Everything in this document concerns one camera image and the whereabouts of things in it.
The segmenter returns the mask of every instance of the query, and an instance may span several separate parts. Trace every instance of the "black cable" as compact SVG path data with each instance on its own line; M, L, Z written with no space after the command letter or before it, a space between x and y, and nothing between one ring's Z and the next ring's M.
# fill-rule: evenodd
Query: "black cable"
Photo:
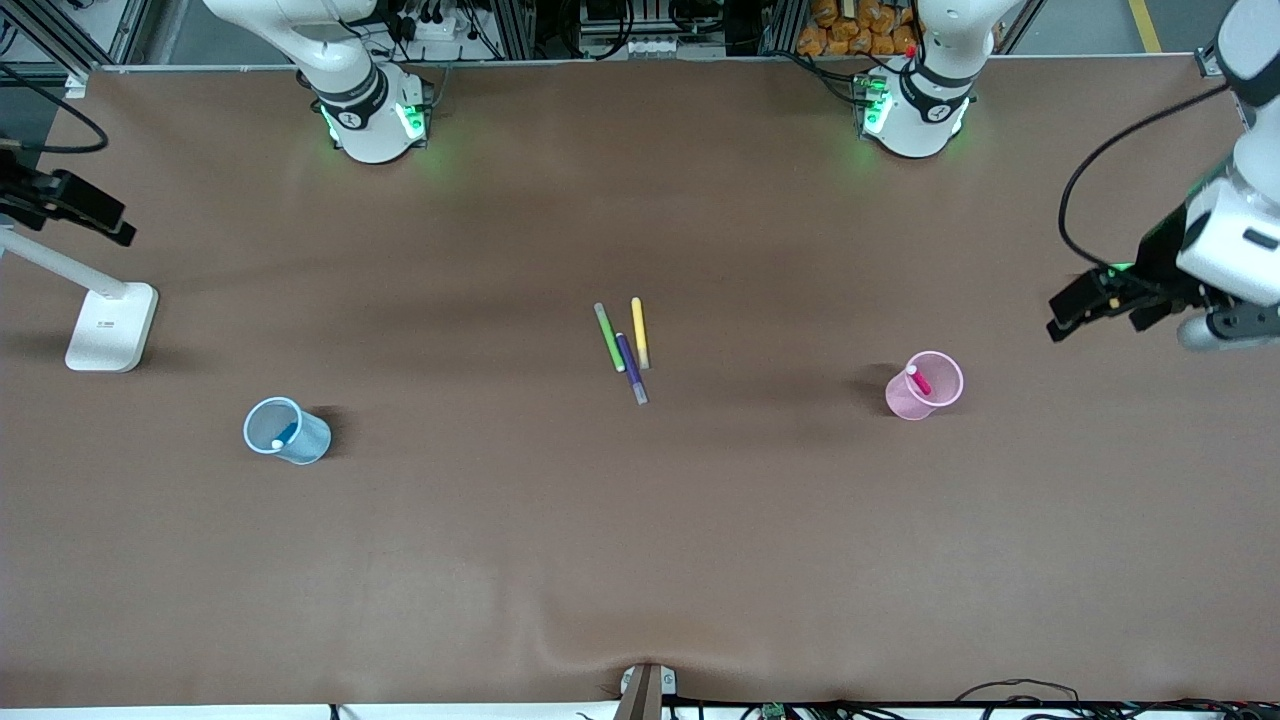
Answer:
M911 28L915 29L915 53L920 63L924 63L924 33L920 32L920 9L915 0L911 0Z
M403 61L408 63L410 61L408 50L404 49L404 44L402 44L399 40L399 28L397 27L396 29L392 29L392 20L387 17L387 13L384 13L381 8L378 9L378 17L381 18L383 24L387 26L387 35L392 38L392 42L396 45L397 49L399 49L401 55L404 56ZM394 51L392 51L390 59L396 60Z
M558 26L557 29L559 31L561 42L564 45L564 49L568 50L568 56L577 59L582 56L582 49L573 44L573 40L570 37L570 27L572 26L572 22L568 18L568 12L572 4L573 0L561 1L559 17L557 18L556 24Z
M44 96L46 100L49 100L54 105L58 105L63 110L67 110L68 113L72 114L73 118L76 118L77 120L84 123L84 127L87 127L88 129L93 131L93 135L97 136L97 142L95 142L93 145L44 145L44 143L28 145L26 142L13 141L13 143L15 143L19 149L22 149L22 150L35 150L37 152L50 152L50 154L54 154L54 155L83 155L86 152L97 152L99 150L102 150L104 147L106 147L106 142L108 142L106 133L102 131L101 127L99 127L97 123L95 123L93 120L88 119L88 115L86 115L84 113L81 113L76 108L72 108L61 97L58 97L52 92L49 92L44 87L40 87L38 85L36 85L36 83L28 81L27 78L22 77L17 72L14 72L14 69L10 68L8 63L0 63L0 72L3 72L4 74L9 76L10 78L13 78L18 85L20 85L20 86L23 86L23 87L26 87L28 90L35 90L36 92L38 92L41 96Z
M902 717L892 710L884 710L883 707L868 702L841 701L840 708L850 714L850 716L861 715L868 720L906 720L906 717Z
M855 106L865 105L864 101L858 100L856 97L852 97L850 95L845 95L844 92L840 91L838 87L832 85L833 81L845 83L852 82L854 76L845 76L840 73L833 73L831 70L824 70L819 68L817 63L813 61L813 58L803 58L800 55L796 55L795 53L788 53L786 50L769 50L764 54L764 56L771 56L771 55L777 55L778 58L786 58L792 63L800 65L801 68L804 68L805 72L812 73L814 77L822 81L822 85L823 87L827 88L827 92L835 95L841 101Z
M4 49L0 49L0 56L8 55L13 50L14 42L18 42L18 27L9 24L9 20L3 20L3 24L0 24L0 44L4 45Z
M462 49L458 47L458 60L462 59ZM444 77L440 78L440 88L433 92L430 108L434 110L436 105L444 100L444 88L449 87L449 76L453 74L453 63L444 65Z
M680 14L676 12L676 8L682 4L684 3L681 0L671 0L669 3L667 3L667 19L669 19L671 24L676 26L676 28L680 29L681 32L687 32L689 35L710 35L713 32L718 32L724 28L723 5L721 5L721 18L718 20L708 23L703 27L698 27L696 24L687 23L680 19Z
M891 72L891 73L893 73L896 76L902 74L902 70L891 68L888 63L886 63L884 60L881 60L879 58L877 58L876 55L872 55L870 53L864 53L861 50L855 50L855 51L850 53L850 55L859 55L861 58L867 58L872 63L876 63L877 65L884 68L886 70L888 70L888 72Z
M613 41L613 47L604 55L596 58L596 60L608 60L609 58L618 54L618 50L626 47L627 41L631 40L631 29L636 26L636 9L631 4L631 0L618 0L618 37Z
M982 683L980 685L974 685L966 689L965 692L960 693L959 696L956 696L955 702L960 702L978 691L983 691L987 688L998 688L1005 685L1041 685L1043 688L1053 688L1055 691L1066 693L1066 696L1074 700L1076 705L1080 705L1080 693L1075 692L1075 688L1069 685L1062 685L1059 683L1047 683L1044 680L1036 680L1032 678L1012 678L1009 680L995 680L991 683Z
M342 29L344 29L344 31L349 32L351 35L356 36L356 38L358 38L361 44L367 42L367 44L372 45L374 47L378 47L378 49L383 50L384 53L390 53L390 47L387 47L385 45L383 45L380 42L375 42L374 38L370 37L370 35L372 35L372 33L365 35L365 33L360 32L358 29L356 29L356 28L351 27L349 24L347 24L346 20L338 20L338 24L342 26Z
M502 53L499 53L498 46L489 40L489 33L486 33L484 31L484 26L480 24L480 15L479 13L476 13L475 5L471 4L471 0L460 0L458 6L462 8L462 14L466 15L467 22L471 23L471 27L476 31L476 35L480 36L480 42L483 42L485 49L489 50L489 54L493 55L493 59L502 60L503 59Z
M1062 188L1062 200L1061 200L1061 202L1059 202L1059 206L1057 206L1057 232L1059 232L1060 236L1062 236L1062 242L1066 243L1066 246L1071 250L1071 252L1075 252L1076 255L1079 255L1080 258L1083 258L1083 259L1088 260L1089 263L1097 265L1098 268L1102 268L1102 269L1111 268L1111 263L1107 263L1102 258L1098 258L1097 255L1094 255L1094 254L1089 252L1088 250L1080 247L1074 240L1071 240L1071 234L1066 231L1066 210L1068 210L1068 206L1071 202L1071 192L1075 190L1075 183L1078 183L1080 181L1080 176L1084 174L1084 170L1087 170L1089 168L1089 165L1093 164L1094 160L1097 160L1103 152L1106 152L1107 150L1110 150L1115 143L1117 143L1121 140L1129 137L1130 135L1138 132L1139 129L1142 129L1142 128L1144 128L1144 127L1147 127L1147 126L1149 126L1152 123L1156 123L1158 120L1162 120L1162 119L1165 119L1165 118L1167 118L1170 115L1180 113L1180 111L1183 111L1183 110L1185 110L1185 109L1188 109L1188 108L1190 108L1193 105L1203 102L1203 101L1208 100L1210 97L1213 97L1215 95L1217 95L1220 92L1225 92L1226 90L1228 90L1228 85L1222 83L1222 85L1219 85L1219 86L1213 87L1212 90L1206 90L1204 92L1201 92L1199 95L1194 95L1192 97L1188 97L1187 100L1183 100L1181 102L1176 102L1174 105L1170 105L1169 108L1165 108L1164 110L1158 110L1156 113L1152 113L1152 114L1147 115L1146 118L1143 118L1143 119L1133 123L1132 126L1124 128L1123 131L1120 131L1120 132L1115 133L1114 136L1111 136L1110 138L1107 138L1106 142L1103 142L1102 145L1097 146L1097 149L1094 149L1093 152L1089 152L1088 156L1085 156L1084 160L1080 161L1080 164L1075 168L1075 172L1071 173L1070 179L1066 181L1066 186ZM1133 279L1134 282L1137 282L1137 283L1139 283L1142 286L1146 286L1147 290L1158 291L1157 286L1155 286L1152 283L1148 283L1147 281L1143 281L1142 278L1138 278L1138 277L1134 277L1134 275L1129 275L1129 279ZM979 685L979 688L980 687L989 687L989 685Z

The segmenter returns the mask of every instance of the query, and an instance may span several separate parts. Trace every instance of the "yellow floor line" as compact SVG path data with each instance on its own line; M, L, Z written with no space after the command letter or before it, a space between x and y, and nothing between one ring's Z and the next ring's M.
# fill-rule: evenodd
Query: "yellow floor line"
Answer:
M1133 13L1133 22L1138 26L1142 49L1147 53L1162 53L1160 37L1156 36L1156 26L1152 24L1151 13L1147 12L1147 0L1129 0L1129 12Z

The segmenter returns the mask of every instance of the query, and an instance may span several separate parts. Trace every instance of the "pink plastic cup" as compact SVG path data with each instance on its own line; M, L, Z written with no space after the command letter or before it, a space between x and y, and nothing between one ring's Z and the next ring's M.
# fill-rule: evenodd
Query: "pink plastic cup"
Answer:
M888 409L904 420L923 420L938 407L955 402L964 391L964 373L960 372L960 365L941 352L932 350L918 352L906 365L908 368L914 365L924 375L932 392L924 395L906 368L893 375L884 387L884 401L888 402Z

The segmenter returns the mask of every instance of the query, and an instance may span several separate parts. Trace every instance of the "green led light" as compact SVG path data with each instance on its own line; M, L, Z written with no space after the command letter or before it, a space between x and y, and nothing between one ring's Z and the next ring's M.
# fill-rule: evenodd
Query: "green led light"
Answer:
M411 138L416 140L419 137L422 137L422 133L425 132L424 131L425 123L422 122L421 109L419 109L416 105L406 108L404 105L397 102L396 114L399 115L401 124L404 126L404 132L408 133Z
M884 118L892 109L893 94L887 90L881 91L879 97L867 108L867 122L863 123L863 129L870 133L884 129Z
M951 135L960 132L960 123L964 122L964 111L968 109L969 109L969 100L966 99L964 102L960 104L960 108L956 110L956 122L955 124L951 126Z
M329 137L332 137L334 142L339 142L338 129L333 127L333 118L329 117L329 110L325 110L324 105L320 106L320 117L324 118L324 124L329 126Z

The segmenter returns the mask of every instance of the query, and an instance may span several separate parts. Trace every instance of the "blue plastic cup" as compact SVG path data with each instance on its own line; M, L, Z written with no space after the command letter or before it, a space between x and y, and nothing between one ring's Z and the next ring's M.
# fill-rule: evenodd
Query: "blue plastic cup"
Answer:
M244 418L244 445L294 465L310 465L329 450L329 424L288 397L268 397Z

